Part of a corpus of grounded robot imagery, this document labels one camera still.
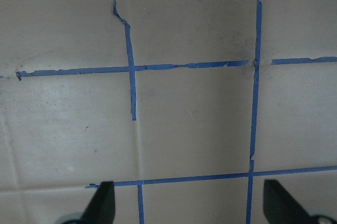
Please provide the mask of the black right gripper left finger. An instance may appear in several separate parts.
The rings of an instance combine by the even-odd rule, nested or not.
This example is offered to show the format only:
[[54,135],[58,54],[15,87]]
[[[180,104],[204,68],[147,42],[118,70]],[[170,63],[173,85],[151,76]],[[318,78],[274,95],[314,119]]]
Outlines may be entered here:
[[80,223],[112,224],[115,219],[115,190],[113,181],[102,182],[91,198]]

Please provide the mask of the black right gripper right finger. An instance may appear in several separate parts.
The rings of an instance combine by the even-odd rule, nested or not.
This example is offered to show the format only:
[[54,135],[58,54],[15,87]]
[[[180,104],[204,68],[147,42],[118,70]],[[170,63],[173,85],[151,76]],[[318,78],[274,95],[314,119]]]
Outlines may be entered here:
[[310,215],[275,179],[264,181],[263,213],[272,224],[311,223]]

